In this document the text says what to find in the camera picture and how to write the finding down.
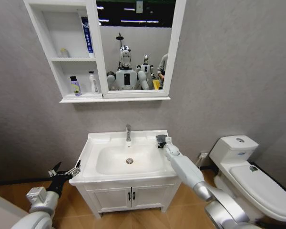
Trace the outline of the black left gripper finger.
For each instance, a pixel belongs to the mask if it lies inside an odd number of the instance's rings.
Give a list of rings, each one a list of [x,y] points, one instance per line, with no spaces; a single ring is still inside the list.
[[[57,163],[52,169],[48,171],[48,174],[50,177],[54,177],[58,174],[60,165],[61,165],[61,162]]]
[[[65,172],[63,175],[66,176],[67,178],[73,178],[76,175],[78,175],[80,171],[81,171],[81,160],[78,160],[75,167]]]

